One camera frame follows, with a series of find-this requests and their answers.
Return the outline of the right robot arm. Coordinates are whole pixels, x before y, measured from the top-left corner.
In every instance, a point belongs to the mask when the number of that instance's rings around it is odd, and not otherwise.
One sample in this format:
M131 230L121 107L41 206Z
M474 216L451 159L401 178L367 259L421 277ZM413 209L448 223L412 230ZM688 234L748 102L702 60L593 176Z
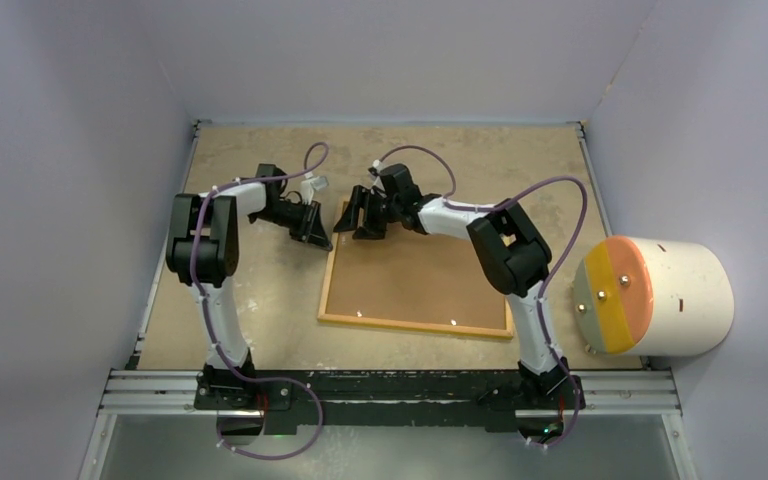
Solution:
M497 205L450 202L421 192L404 164L373 167L370 187L357 185L334 227L355 240L381 240L398 223L422 235L470 241L489 284L503 294L519 341L518 368L524 399L544 407L556 399L569 377L543 295L552 252L524 209L509 201Z

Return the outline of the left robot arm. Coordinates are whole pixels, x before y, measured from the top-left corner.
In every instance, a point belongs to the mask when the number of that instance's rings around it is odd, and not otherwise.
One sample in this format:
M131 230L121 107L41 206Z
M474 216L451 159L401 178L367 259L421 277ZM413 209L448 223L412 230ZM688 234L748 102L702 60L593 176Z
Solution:
M235 178L206 193L178 194L173 200L165 262L198 305L207 338L202 377L221 379L219 395L235 409L252 405L258 383L270 380L255 377L237 312L239 224L268 222L286 229L294 241L325 251L333 248L321 204L314 199L328 180L310 169L297 176L297 201L285 195L285 182L292 176L274 164L260 164L253 177Z

